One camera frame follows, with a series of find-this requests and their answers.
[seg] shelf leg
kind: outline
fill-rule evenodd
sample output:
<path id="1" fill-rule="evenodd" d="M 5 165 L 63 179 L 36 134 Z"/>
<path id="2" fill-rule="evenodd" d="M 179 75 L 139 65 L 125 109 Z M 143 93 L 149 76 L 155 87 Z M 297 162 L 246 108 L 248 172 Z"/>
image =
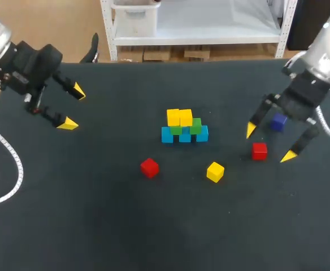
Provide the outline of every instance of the shelf leg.
<path id="1" fill-rule="evenodd" d="M 112 9 L 111 9 L 112 0 L 100 0 L 100 1 L 101 1 L 102 17 L 103 17 L 103 22 L 105 24 L 108 50 L 110 52 L 111 61 L 117 61 L 118 50 L 114 40 L 116 28 L 114 27 L 114 23 L 112 22 Z"/>
<path id="2" fill-rule="evenodd" d="M 284 55 L 285 47 L 292 26 L 294 13 L 296 11 L 298 0 L 288 0 L 288 5 L 283 14 L 283 25 L 280 33 L 279 43 L 276 51 L 275 58 L 282 58 Z"/>

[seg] black mat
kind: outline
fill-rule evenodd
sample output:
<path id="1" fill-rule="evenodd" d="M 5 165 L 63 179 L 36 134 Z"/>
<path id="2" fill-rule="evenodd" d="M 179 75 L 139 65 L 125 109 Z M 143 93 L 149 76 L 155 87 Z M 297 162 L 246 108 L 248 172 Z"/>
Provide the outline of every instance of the black mat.
<path id="1" fill-rule="evenodd" d="M 0 270 L 330 271 L 330 139 L 283 164 L 301 124 L 245 139 L 262 95 L 289 84 L 283 64 L 65 65 L 87 98 L 51 84 L 44 102 L 80 124 L 72 132 L 2 93 L 0 132 L 25 179 L 0 204 Z M 191 108 L 209 143 L 161 144 L 168 108 Z M 330 94 L 323 110 L 330 124 Z M 266 162 L 249 159 L 255 141 L 268 143 Z M 140 173 L 148 157 L 153 180 Z M 218 184 L 205 177 L 213 161 L 226 167 Z M 0 145 L 0 196 L 15 180 Z"/>

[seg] white storage bin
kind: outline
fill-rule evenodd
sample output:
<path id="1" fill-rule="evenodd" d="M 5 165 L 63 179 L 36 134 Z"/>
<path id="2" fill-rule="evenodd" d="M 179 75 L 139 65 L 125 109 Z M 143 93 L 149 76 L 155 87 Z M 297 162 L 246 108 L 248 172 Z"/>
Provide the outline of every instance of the white storage bin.
<path id="1" fill-rule="evenodd" d="M 154 37 L 160 2 L 153 0 L 114 0 L 117 29 L 123 37 Z"/>

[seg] stacked blocks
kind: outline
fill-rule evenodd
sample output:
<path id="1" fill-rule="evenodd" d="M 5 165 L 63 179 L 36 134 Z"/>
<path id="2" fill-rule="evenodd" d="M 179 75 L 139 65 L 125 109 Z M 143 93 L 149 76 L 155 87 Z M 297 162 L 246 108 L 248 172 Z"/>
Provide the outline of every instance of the stacked blocks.
<path id="1" fill-rule="evenodd" d="M 208 126 L 201 126 L 201 133 L 197 134 L 197 142 L 207 142 L 209 139 Z"/>
<path id="2" fill-rule="evenodd" d="M 197 142 L 208 141 L 208 127 L 202 125 L 200 118 L 193 118 L 191 109 L 168 109 L 167 125 L 161 129 L 163 143 L 173 143 L 174 136 L 179 136 L 181 143 L 191 143 L 192 135 L 196 136 Z"/>
<path id="3" fill-rule="evenodd" d="M 193 126 L 193 114 L 191 109 L 184 109 L 180 111 L 180 126 Z"/>
<path id="4" fill-rule="evenodd" d="M 271 121 L 271 128 L 274 131 L 282 132 L 286 121 L 287 121 L 286 116 L 276 113 Z"/>
<path id="5" fill-rule="evenodd" d="M 180 126 L 180 110 L 168 109 L 167 110 L 167 126 Z"/>
<path id="6" fill-rule="evenodd" d="M 219 182 L 219 180 L 222 178 L 223 175 L 224 175 L 224 167 L 222 167 L 216 162 L 213 162 L 206 171 L 206 177 L 212 180 L 213 182 Z"/>
<path id="7" fill-rule="evenodd" d="M 147 178 L 153 178 L 155 175 L 159 173 L 159 165 L 153 159 L 148 158 L 140 165 L 141 172 Z"/>
<path id="8" fill-rule="evenodd" d="M 265 143 L 253 143 L 251 157 L 255 161 L 264 161 L 267 159 L 267 145 Z"/>
<path id="9" fill-rule="evenodd" d="M 193 125 L 190 127 L 190 134 L 201 134 L 201 119 L 199 117 L 193 119 Z"/>
<path id="10" fill-rule="evenodd" d="M 170 127 L 161 127 L 161 142 L 174 143 L 174 136 L 171 134 Z"/>

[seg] white cable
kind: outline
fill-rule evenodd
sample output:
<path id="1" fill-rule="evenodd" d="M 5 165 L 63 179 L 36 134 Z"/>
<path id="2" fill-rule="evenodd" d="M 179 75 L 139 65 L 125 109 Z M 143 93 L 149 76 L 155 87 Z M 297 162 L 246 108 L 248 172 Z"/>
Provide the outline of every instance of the white cable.
<path id="1" fill-rule="evenodd" d="M 7 199 L 11 198 L 14 194 L 17 193 L 17 191 L 19 190 L 19 187 L 22 185 L 24 172 L 23 172 L 22 162 L 19 159 L 19 156 L 18 156 L 17 152 L 12 148 L 12 146 L 8 143 L 8 141 L 6 141 L 1 136 L 1 134 L 0 134 L 0 142 L 10 152 L 10 154 L 12 155 L 12 157 L 13 157 L 16 165 L 17 165 L 17 169 L 18 169 L 17 183 L 9 193 L 7 193 L 6 195 L 0 197 L 0 203 L 2 203 L 2 202 L 5 202 Z"/>
<path id="2" fill-rule="evenodd" d="M 330 127 L 328 126 L 328 124 L 323 116 L 320 106 L 317 106 L 316 113 L 317 113 L 319 122 L 321 123 L 323 130 L 325 131 L 326 134 L 328 134 L 330 136 Z"/>

